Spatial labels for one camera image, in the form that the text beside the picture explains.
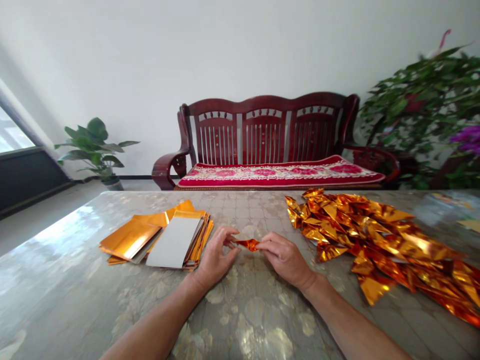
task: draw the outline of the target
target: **human hand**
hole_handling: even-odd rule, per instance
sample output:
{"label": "human hand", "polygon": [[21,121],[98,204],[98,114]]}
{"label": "human hand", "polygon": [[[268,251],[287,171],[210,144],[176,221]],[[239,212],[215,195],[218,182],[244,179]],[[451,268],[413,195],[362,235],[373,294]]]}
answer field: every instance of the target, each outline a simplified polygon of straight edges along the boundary
{"label": "human hand", "polygon": [[[241,251],[232,244],[236,240],[232,234],[238,233],[239,231],[234,227],[220,226],[206,245],[200,266],[192,274],[205,290],[210,289],[227,273]],[[232,249],[226,255],[223,251],[224,246]]]}
{"label": "human hand", "polygon": [[299,248],[283,236],[271,231],[256,248],[265,255],[278,275],[301,292],[315,282],[316,273],[310,269]]}

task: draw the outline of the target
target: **gold foil paper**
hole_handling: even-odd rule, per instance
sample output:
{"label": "gold foil paper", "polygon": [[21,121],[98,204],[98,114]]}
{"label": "gold foil paper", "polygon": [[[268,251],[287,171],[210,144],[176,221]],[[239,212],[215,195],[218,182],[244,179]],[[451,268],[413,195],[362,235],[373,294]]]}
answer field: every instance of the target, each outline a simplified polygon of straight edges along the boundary
{"label": "gold foil paper", "polygon": [[370,275],[375,270],[374,263],[365,255],[365,250],[360,250],[351,271],[359,275]]}
{"label": "gold foil paper", "polygon": [[365,294],[365,298],[370,306],[375,305],[383,295],[396,285],[395,281],[386,277],[376,276],[375,273],[367,276],[357,275],[357,277],[361,290]]}
{"label": "gold foil paper", "polygon": [[398,283],[480,327],[480,270],[425,235],[413,215],[364,196],[318,188],[303,197],[305,203],[285,197],[293,227],[317,243],[321,262],[344,253],[355,256],[351,271],[370,305]]}
{"label": "gold foil paper", "polygon": [[237,244],[242,245],[246,247],[248,250],[250,250],[252,253],[258,251],[257,250],[257,244],[260,244],[260,241],[257,241],[255,239],[250,239],[250,240],[237,240],[235,241]]}
{"label": "gold foil paper", "polygon": [[100,241],[100,246],[111,255],[131,260],[160,229],[160,226],[132,219]]}
{"label": "gold foil paper", "polygon": [[326,262],[328,260],[334,259],[339,257],[343,253],[348,251],[348,247],[342,246],[335,246],[335,245],[323,245],[322,243],[318,243],[316,248],[318,252],[318,259],[321,262]]}
{"label": "gold foil paper", "polygon": [[[207,240],[209,239],[210,233],[212,232],[212,229],[214,227],[213,222],[210,221],[210,214],[205,211],[196,211],[194,206],[192,205],[192,202],[190,200],[187,200],[162,213],[155,213],[150,215],[134,215],[129,223],[136,224],[137,227],[145,229],[160,229],[160,227],[165,228],[174,217],[204,220],[203,226],[198,232],[197,238],[193,240],[193,249],[191,250],[189,256],[187,256],[187,258],[185,259],[183,269],[191,271],[199,265],[202,251],[205,248]],[[122,228],[118,229],[112,235],[105,238],[102,243],[100,243],[100,250],[111,255],[107,260],[108,265],[123,264],[131,260],[131,258],[126,258],[126,256],[121,256],[121,254],[117,250],[111,250],[109,248],[110,242],[108,242],[107,244],[105,243],[106,240],[110,239],[121,229]],[[118,238],[117,241],[121,244],[122,247],[128,246],[127,241],[124,243],[124,240],[120,238]],[[148,250],[145,257],[148,256],[148,253],[150,253],[152,248],[153,246]]]}

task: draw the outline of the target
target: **red cushion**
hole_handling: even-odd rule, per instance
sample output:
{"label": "red cushion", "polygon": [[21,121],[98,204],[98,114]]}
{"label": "red cushion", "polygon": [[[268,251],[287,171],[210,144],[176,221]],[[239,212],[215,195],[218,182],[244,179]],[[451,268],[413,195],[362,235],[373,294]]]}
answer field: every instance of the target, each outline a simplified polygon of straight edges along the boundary
{"label": "red cushion", "polygon": [[385,175],[348,162],[339,155],[319,161],[255,165],[198,163],[179,188],[297,188],[378,183]]}

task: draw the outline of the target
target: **window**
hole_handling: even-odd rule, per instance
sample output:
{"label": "window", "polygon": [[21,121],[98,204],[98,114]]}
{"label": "window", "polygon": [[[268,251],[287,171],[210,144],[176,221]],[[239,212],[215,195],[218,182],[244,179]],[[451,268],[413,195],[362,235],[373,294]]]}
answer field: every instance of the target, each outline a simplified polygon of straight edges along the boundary
{"label": "window", "polygon": [[0,107],[0,153],[34,147],[35,144]]}

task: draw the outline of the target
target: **finger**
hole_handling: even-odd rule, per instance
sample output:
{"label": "finger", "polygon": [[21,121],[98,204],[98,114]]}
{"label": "finger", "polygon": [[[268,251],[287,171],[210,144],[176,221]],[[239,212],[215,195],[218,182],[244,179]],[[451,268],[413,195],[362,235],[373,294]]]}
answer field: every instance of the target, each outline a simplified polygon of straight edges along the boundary
{"label": "finger", "polygon": [[215,243],[221,244],[224,242],[224,240],[228,237],[231,236],[232,234],[238,234],[239,231],[231,226],[221,226],[218,228],[218,230],[215,232],[215,236],[213,239],[215,240]]}
{"label": "finger", "polygon": [[255,246],[258,250],[268,250],[276,256],[280,256],[283,252],[282,245],[272,241],[262,241]]}
{"label": "finger", "polygon": [[226,239],[231,242],[236,242],[238,239],[235,236],[227,235]]}
{"label": "finger", "polygon": [[277,261],[279,260],[279,258],[274,254],[274,253],[271,253],[270,251],[268,250],[261,250],[260,251],[265,257],[266,259],[270,262],[270,264],[274,265],[277,263]]}
{"label": "finger", "polygon": [[265,235],[261,241],[271,241],[273,243],[277,243],[277,244],[283,244],[283,245],[286,245],[289,243],[289,241],[284,238],[283,236],[280,236],[279,234],[277,234],[276,232],[274,231],[270,231],[267,235]]}
{"label": "finger", "polygon": [[230,241],[224,241],[223,246],[229,247],[230,249],[236,249],[235,245],[233,245]]}
{"label": "finger", "polygon": [[230,268],[232,266],[232,264],[234,263],[235,261],[235,258],[237,257],[238,254],[240,254],[240,249],[237,247],[233,250],[231,250],[225,257],[226,257],[226,260],[228,262],[228,268]]}

